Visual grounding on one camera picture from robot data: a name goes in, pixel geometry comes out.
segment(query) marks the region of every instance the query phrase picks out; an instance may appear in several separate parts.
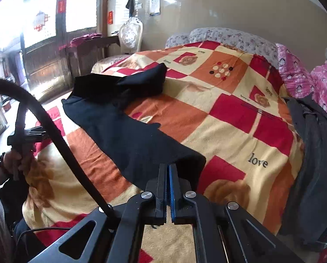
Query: bed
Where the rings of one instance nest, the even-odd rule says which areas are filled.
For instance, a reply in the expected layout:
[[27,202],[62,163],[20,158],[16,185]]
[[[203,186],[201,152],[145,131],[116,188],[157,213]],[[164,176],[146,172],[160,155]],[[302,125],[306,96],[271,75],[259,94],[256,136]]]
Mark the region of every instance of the bed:
[[[234,46],[250,54],[264,56],[275,68],[278,69],[278,53],[275,44],[264,38],[247,32],[228,28],[198,28],[187,34],[174,34],[166,42],[165,48],[201,41],[216,41],[229,46]],[[101,73],[109,66],[127,58],[126,55],[115,55],[96,62],[92,73]]]
[[[262,56],[198,41],[135,53],[102,74],[140,74],[159,63],[167,66],[163,93],[132,103],[125,113],[140,122],[160,123],[162,132],[206,157],[198,192],[218,203],[239,202],[277,234],[303,159],[303,142],[282,99],[288,94],[278,71]],[[140,189],[66,116],[61,104],[66,97],[50,103],[48,113],[105,200],[126,202]],[[26,175],[31,187],[23,206],[30,228],[72,227],[97,207],[53,143],[39,144],[36,158],[38,165]],[[49,246],[63,233],[36,235]],[[145,227],[140,263],[194,261],[190,226]]]

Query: poster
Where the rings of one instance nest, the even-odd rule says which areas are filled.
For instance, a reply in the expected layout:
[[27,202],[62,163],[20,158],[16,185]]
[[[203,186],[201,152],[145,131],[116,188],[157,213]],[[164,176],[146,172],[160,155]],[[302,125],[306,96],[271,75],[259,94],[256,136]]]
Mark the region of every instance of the poster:
[[60,0],[58,2],[58,13],[66,12],[66,0]]
[[160,14],[160,0],[150,0],[150,15],[157,16]]
[[107,15],[107,24],[112,25],[114,23],[114,12],[110,11]]

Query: white chair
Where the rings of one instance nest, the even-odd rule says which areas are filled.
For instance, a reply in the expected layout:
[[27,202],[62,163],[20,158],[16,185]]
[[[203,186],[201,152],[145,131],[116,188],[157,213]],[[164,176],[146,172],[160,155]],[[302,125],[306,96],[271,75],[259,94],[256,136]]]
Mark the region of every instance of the white chair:
[[98,61],[92,68],[92,73],[101,73],[109,66],[127,58],[130,54],[140,51],[143,34],[143,23],[136,17],[131,17],[123,24],[118,33],[121,55],[110,56]]
[[119,30],[121,53],[133,54],[139,52],[142,34],[143,23],[136,17],[129,18]]

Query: blue strip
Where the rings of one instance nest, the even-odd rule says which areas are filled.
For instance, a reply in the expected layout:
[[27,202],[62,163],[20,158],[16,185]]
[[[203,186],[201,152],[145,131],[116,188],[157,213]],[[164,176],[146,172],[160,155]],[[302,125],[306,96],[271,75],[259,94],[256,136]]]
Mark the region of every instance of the blue strip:
[[176,219],[176,210],[174,205],[174,192],[173,192],[173,183],[172,183],[172,168],[169,166],[169,190],[170,190],[170,201],[171,201],[171,219],[172,222]]

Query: black hose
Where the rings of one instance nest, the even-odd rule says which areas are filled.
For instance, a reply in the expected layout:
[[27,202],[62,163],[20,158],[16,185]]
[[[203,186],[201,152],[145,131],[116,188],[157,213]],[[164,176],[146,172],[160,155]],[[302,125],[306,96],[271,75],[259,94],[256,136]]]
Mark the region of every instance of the black hose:
[[22,153],[21,141],[25,136],[25,126],[26,126],[26,113],[28,109],[24,103],[20,103],[17,109],[16,122],[15,122],[15,133],[14,139],[18,143],[12,143],[11,147],[15,149],[20,154]]
[[24,103],[27,108],[36,116],[37,120],[41,123],[45,131],[47,131],[50,139],[59,150],[61,156],[64,158],[66,164],[70,167],[73,174],[76,176],[81,185],[87,190],[90,196],[102,208],[108,217],[113,216],[112,210],[84,173],[72,151],[63,139],[60,130],[53,123],[48,113],[43,109],[41,104],[25,89],[15,85],[9,81],[0,79],[0,94],[14,98],[20,103]]

